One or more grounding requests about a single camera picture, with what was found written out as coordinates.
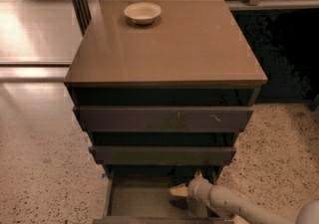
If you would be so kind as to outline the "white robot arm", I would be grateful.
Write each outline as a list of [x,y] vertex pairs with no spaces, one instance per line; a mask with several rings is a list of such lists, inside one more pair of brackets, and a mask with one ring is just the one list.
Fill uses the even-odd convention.
[[292,221],[243,199],[223,185],[213,185],[202,176],[200,170],[188,184],[174,186],[169,193],[172,196],[190,197],[204,203],[224,219],[239,216],[249,224],[319,224],[318,200],[306,204]]

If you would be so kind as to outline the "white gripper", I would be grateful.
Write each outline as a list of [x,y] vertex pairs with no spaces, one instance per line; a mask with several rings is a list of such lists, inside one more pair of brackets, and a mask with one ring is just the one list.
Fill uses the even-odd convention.
[[185,183],[174,186],[169,190],[169,193],[176,197],[187,197],[189,194],[191,198],[197,201],[209,203],[210,190],[212,188],[213,184],[203,178],[201,170],[198,169],[194,174],[194,179],[188,183],[188,186]]

